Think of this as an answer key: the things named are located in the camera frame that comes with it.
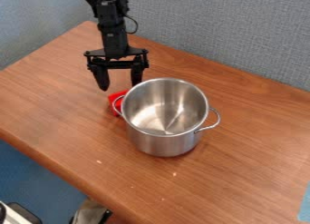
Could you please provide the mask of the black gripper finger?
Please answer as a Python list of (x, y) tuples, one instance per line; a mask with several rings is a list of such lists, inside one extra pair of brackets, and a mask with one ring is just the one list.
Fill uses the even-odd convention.
[(109, 74), (108, 69), (101, 65), (92, 64), (89, 70), (95, 76), (97, 87), (107, 91), (109, 88)]
[(133, 86), (136, 86), (141, 82), (143, 70), (144, 70), (144, 68), (141, 67), (141, 65), (139, 63), (132, 64), (131, 82), (132, 82)]

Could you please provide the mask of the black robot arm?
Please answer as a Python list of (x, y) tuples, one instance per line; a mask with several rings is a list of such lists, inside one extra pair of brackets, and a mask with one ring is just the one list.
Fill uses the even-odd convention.
[(148, 68), (148, 50), (135, 48), (128, 44), (128, 32), (124, 19), (136, 20), (128, 13), (128, 0), (85, 0), (93, 16), (97, 19), (96, 28), (101, 35), (103, 48), (84, 52), (87, 69), (92, 72), (97, 87), (107, 91), (109, 88), (108, 70), (129, 69), (131, 83), (141, 82), (144, 69)]

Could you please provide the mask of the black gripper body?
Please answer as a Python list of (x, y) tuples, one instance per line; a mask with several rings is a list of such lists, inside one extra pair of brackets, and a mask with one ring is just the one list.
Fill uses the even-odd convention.
[(91, 72), (108, 69), (148, 68), (148, 50), (128, 44), (128, 36), (121, 25), (105, 28), (99, 26), (103, 47), (84, 52), (87, 68)]

